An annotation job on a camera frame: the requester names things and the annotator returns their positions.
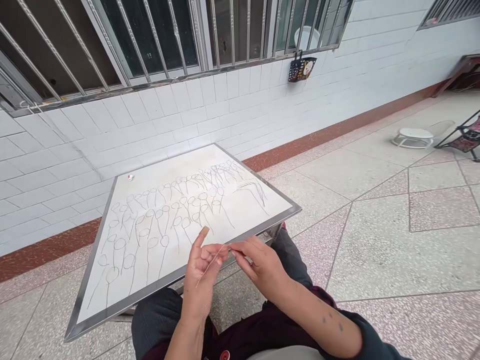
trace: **white tiled wall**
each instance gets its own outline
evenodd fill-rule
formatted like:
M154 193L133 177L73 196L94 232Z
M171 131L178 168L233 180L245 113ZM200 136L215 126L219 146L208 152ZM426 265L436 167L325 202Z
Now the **white tiled wall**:
M214 142L244 160L444 80L480 18L417 31L432 1L356 0L307 81L284 60L45 113L63 136L0 112L0 256L100 217L118 174Z

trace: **white board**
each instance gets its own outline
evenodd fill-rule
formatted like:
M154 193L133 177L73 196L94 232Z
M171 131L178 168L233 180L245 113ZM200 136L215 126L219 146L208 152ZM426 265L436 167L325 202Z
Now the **white board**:
M130 175L117 178L77 324L186 265L203 226L204 244L224 244L292 207L216 145Z

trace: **person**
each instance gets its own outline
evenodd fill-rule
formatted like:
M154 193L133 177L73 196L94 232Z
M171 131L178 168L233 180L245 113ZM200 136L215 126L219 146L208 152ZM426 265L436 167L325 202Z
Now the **person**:
M131 323L137 360L405 359L363 317L340 310L313 285L285 226L271 247L256 236L202 247L208 231L192 245L183 299L163 288L138 303ZM209 313L229 251L267 302L217 334Z

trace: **sleeve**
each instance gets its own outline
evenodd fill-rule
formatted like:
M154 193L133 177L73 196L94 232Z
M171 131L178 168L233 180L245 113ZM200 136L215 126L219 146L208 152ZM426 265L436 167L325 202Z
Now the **sleeve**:
M383 342L373 326L363 317L345 310L339 310L339 312L357 324L361 331L362 347L360 352L352 358L353 360L411 360L401 356L398 350L389 343Z

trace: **hand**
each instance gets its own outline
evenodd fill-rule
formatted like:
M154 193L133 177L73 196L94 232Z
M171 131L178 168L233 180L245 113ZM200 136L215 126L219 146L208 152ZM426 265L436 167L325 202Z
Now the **hand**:
M226 245L210 244L201 247L208 233L209 228L206 226L200 231L193 242L186 265L181 317L187 321L204 322L207 319L217 275L222 262L229 256Z
M260 292L276 304L292 279L285 272L279 256L256 236L230 244L238 266L247 274Z

